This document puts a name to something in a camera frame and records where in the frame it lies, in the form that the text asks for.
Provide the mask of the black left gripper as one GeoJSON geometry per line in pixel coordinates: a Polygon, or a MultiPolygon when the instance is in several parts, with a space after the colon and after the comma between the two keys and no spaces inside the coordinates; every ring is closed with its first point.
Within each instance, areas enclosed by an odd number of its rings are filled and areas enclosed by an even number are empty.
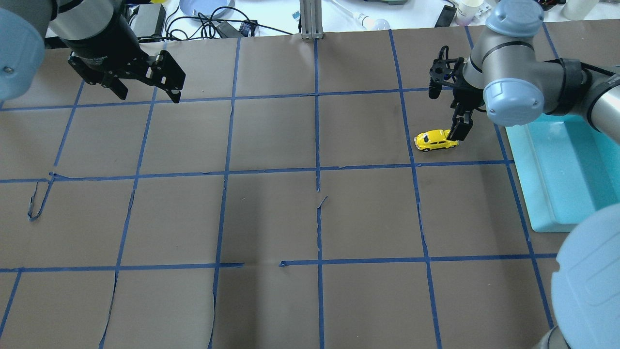
{"type": "Polygon", "coordinates": [[[71,20],[68,47],[69,65],[87,84],[100,84],[124,101],[128,88],[122,79],[133,79],[162,89],[179,104],[186,73],[168,51],[143,51],[126,20],[71,20]]]}

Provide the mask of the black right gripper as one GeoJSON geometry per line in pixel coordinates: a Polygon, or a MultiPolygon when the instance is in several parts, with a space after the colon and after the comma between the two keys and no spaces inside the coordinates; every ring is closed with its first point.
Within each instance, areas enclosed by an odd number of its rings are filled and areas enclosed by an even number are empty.
{"type": "Polygon", "coordinates": [[[447,141],[464,141],[474,125],[473,111],[486,112],[483,89],[476,88],[465,80],[458,80],[452,87],[452,96],[452,126],[445,131],[445,136],[447,141]]]}

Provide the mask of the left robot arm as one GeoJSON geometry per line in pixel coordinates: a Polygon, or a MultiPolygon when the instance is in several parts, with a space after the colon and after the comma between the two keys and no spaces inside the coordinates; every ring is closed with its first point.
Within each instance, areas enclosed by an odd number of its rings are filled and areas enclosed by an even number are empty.
{"type": "Polygon", "coordinates": [[[68,64],[89,85],[121,100],[123,80],[162,89],[178,103],[186,73],[166,50],[144,52],[115,0],[3,0],[0,5],[0,95],[24,95],[44,61],[45,36],[53,31],[71,54],[68,64]]]}

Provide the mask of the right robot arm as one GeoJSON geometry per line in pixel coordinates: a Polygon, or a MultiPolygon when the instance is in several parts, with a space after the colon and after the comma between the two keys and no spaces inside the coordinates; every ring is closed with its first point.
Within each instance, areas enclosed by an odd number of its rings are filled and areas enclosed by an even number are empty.
{"type": "MultiPolygon", "coordinates": [[[[428,95],[452,88],[449,138],[463,141],[472,111],[485,106],[497,125],[527,125],[543,113],[583,117],[619,141],[619,69],[558,58],[539,62],[533,37],[544,13],[533,0],[496,5],[469,58],[449,59],[443,46],[430,68],[428,95]]],[[[619,347],[619,204],[601,208],[569,233],[557,255],[551,298],[557,325],[537,348],[619,347]]]]}

